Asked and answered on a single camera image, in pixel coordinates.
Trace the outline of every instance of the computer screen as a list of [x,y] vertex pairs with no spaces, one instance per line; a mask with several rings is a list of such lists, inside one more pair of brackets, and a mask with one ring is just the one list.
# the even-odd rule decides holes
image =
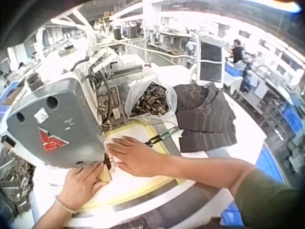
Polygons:
[[[201,60],[222,61],[222,48],[201,42]],[[201,62],[200,80],[220,83],[223,65],[221,63]]]

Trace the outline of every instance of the white label sticker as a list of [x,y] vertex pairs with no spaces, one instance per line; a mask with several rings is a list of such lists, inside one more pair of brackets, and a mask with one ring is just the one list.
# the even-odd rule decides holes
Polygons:
[[37,119],[39,124],[43,123],[49,118],[46,110],[43,107],[36,114],[34,114],[34,117]]

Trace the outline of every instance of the red logo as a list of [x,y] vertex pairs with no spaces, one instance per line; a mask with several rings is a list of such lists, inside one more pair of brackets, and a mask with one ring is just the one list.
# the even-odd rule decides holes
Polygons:
[[68,141],[65,141],[57,136],[54,135],[49,136],[49,132],[40,127],[39,127],[39,132],[45,150],[52,150],[69,144]]

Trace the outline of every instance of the worker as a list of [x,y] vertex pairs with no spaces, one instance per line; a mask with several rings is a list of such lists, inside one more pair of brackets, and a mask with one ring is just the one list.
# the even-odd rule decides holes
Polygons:
[[234,40],[234,48],[228,49],[225,48],[228,53],[230,53],[233,56],[233,63],[238,63],[239,61],[242,61],[244,59],[243,51],[244,48],[241,46],[241,42],[238,39]]
[[[250,163],[234,158],[194,159],[159,154],[126,136],[113,139],[113,142],[107,144],[108,152],[121,160],[118,164],[121,170],[134,176],[177,177],[229,189],[247,227],[278,229],[284,226],[286,219],[292,219],[291,213],[294,212],[300,191],[278,184]],[[104,186],[104,183],[95,183],[101,171],[101,164],[71,169],[56,202],[34,228],[62,228],[71,217],[71,212],[79,210]]]

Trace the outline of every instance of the scissors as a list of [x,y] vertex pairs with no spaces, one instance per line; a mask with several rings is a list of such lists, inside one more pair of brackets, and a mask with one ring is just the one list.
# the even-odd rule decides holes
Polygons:
[[145,142],[145,144],[148,145],[149,147],[152,147],[154,144],[169,138],[172,134],[178,132],[178,130],[179,128],[177,126],[174,126],[173,128],[167,130],[166,132],[151,138],[148,142]]

